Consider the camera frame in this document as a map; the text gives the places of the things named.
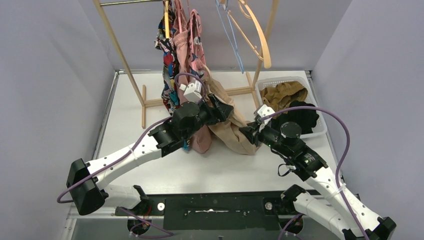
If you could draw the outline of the brown shorts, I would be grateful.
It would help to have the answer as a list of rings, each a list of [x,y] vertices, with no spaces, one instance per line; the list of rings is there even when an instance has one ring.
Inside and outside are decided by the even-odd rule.
[[[262,102],[275,112],[288,108],[293,101],[304,102],[308,96],[307,88],[298,81],[281,82],[259,92]]]

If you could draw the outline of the black shorts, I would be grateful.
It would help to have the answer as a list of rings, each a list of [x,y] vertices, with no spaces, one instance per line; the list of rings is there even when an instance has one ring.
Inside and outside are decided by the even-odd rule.
[[[281,104],[277,104],[277,105],[272,105],[271,108],[275,112],[277,112],[285,108],[301,107],[301,106],[315,107],[315,105],[311,103],[294,100],[288,105],[282,106]],[[271,120],[271,127],[274,130],[279,131],[281,129],[282,124],[286,122],[294,122],[301,127],[303,135],[311,134],[313,133],[313,128],[315,128],[317,125],[318,119],[319,119],[319,115],[317,114],[315,110],[310,110],[310,109],[291,110],[289,112],[284,112],[278,116],[274,116],[273,120]]]

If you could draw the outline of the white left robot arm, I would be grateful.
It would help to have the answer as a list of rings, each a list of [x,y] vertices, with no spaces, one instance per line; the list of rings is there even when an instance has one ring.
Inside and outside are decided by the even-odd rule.
[[[66,186],[78,213],[89,215],[103,206],[124,207],[137,214],[143,213],[148,207],[148,199],[140,186],[121,187],[111,183],[144,163],[183,148],[202,127],[225,122],[233,113],[233,106],[214,94],[207,97],[210,103],[205,100],[184,102],[171,117],[154,123],[127,147],[103,158],[73,161]]]

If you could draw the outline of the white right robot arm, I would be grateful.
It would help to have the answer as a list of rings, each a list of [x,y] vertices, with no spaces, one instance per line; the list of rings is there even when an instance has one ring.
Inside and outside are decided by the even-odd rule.
[[[289,213],[302,213],[320,223],[341,240],[389,240],[396,223],[390,217],[381,217],[366,207],[354,194],[336,180],[326,161],[301,140],[301,127],[286,122],[280,130],[270,126],[261,128],[251,122],[240,132],[251,144],[267,145],[280,156],[287,167],[303,182],[323,196],[330,206],[311,196],[294,184],[282,193],[281,207]]]

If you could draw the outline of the wooden hanger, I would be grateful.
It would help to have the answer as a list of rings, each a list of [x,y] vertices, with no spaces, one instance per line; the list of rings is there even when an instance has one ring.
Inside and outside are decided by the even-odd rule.
[[[251,30],[249,33],[247,33],[243,27],[246,26],[245,23],[240,24],[238,23],[237,19],[234,17],[231,8],[230,8],[230,2],[228,1],[229,6],[229,16],[231,18],[235,36],[236,33],[239,33],[242,39],[245,40],[247,45],[250,47],[250,49],[253,51],[253,53],[256,55],[256,57],[262,61],[262,65],[264,68],[269,69],[272,66],[272,60],[271,60],[271,54],[270,54],[270,48],[268,45],[268,40],[265,34],[265,31],[263,30],[258,18],[256,17],[253,9],[249,6],[248,2],[246,0],[237,0],[236,1],[237,7],[240,11],[240,13],[244,16],[244,18],[252,24],[253,30]]]

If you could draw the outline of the blue hanger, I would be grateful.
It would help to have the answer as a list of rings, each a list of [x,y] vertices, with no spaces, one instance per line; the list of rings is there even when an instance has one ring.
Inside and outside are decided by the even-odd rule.
[[[236,62],[238,64],[239,70],[242,74],[245,73],[244,65],[242,62],[242,58],[239,54],[238,42],[234,30],[234,25],[230,18],[230,9],[229,9],[229,1],[228,0],[215,0],[215,7],[224,29],[225,35],[230,43],[230,46],[233,50],[234,56],[236,58]]]

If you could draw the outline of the beige shorts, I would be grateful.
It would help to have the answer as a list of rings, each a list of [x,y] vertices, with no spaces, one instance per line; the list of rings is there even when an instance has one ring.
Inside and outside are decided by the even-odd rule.
[[[210,125],[209,129],[219,138],[229,149],[241,155],[254,155],[258,147],[251,144],[246,136],[240,132],[240,128],[247,126],[248,121],[237,109],[234,100],[226,92],[222,84],[212,77],[210,69],[204,66],[205,81],[210,93],[214,94],[220,101],[233,107],[233,111],[224,122]]]

